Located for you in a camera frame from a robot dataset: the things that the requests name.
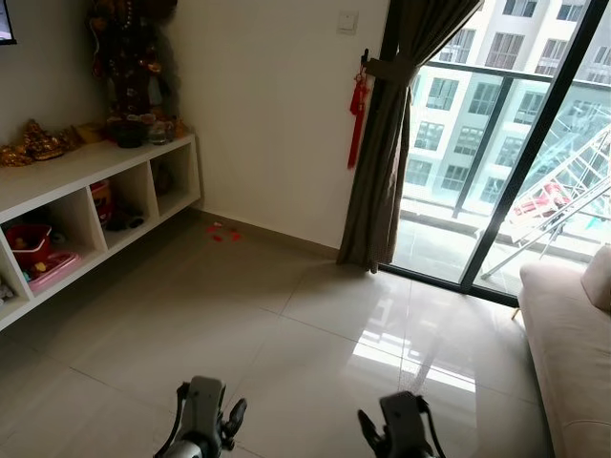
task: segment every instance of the pink tray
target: pink tray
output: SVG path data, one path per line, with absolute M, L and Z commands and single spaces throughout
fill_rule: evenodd
M 47 260 L 55 260 L 59 262 L 53 269 L 49 272 L 45 272 L 43 275 L 38 277 L 36 280 L 32 280 L 28 283 L 30 289 L 33 291 L 39 291 L 47 286 L 51 281 L 55 280 L 58 276 L 62 275 L 66 269 L 72 266 L 75 262 L 80 259 L 76 253 L 71 253 L 68 251 L 59 251 L 57 253 L 51 254 Z

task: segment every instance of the curtain tie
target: curtain tie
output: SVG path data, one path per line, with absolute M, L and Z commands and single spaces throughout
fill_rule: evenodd
M 371 76 L 405 87 L 411 84 L 420 70 L 419 65 L 401 52 L 394 56 L 392 62 L 371 59 L 365 68 Z

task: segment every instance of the red tassel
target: red tassel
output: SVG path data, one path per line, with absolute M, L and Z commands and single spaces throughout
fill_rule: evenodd
M 356 116 L 356 119 L 354 121 L 354 132 L 352 133 L 352 144 L 350 145 L 350 156 L 348 158 L 349 170 L 354 168 L 359 156 L 361 133 L 363 132 L 363 122 L 365 120 L 365 99 L 369 92 L 367 76 L 362 68 L 354 79 L 356 80 L 356 86 L 354 87 L 354 94 L 350 102 L 350 112 Z

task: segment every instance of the white shelf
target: white shelf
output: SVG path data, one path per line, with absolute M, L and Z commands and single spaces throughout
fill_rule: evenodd
M 0 168 L 0 222 L 182 146 L 189 146 L 195 153 L 194 137 L 188 135 L 167 145 L 145 145 L 134 149 L 121 149 L 103 141 L 28 167 Z
M 174 181 L 173 189 L 159 198 L 151 174 L 152 159 L 166 164 Z M 142 211 L 142 225 L 119 232 L 102 230 L 90 185 L 106 178 L 113 189 Z M 32 293 L 0 231 L 0 277 L 16 296 L 0 305 L 0 330 L 200 198 L 192 135 L 167 145 L 133 150 L 98 143 L 51 161 L 0 169 L 0 182 L 0 223 L 48 205 L 53 226 L 69 240 L 54 249 L 80 256 L 61 276 Z

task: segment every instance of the tile floor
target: tile floor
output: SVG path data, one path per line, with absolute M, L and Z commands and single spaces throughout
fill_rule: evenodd
M 202 374 L 249 408 L 238 458 L 371 458 L 358 408 L 408 389 L 449 458 L 551 456 L 520 321 L 183 213 L 0 332 L 0 457 L 151 457 Z

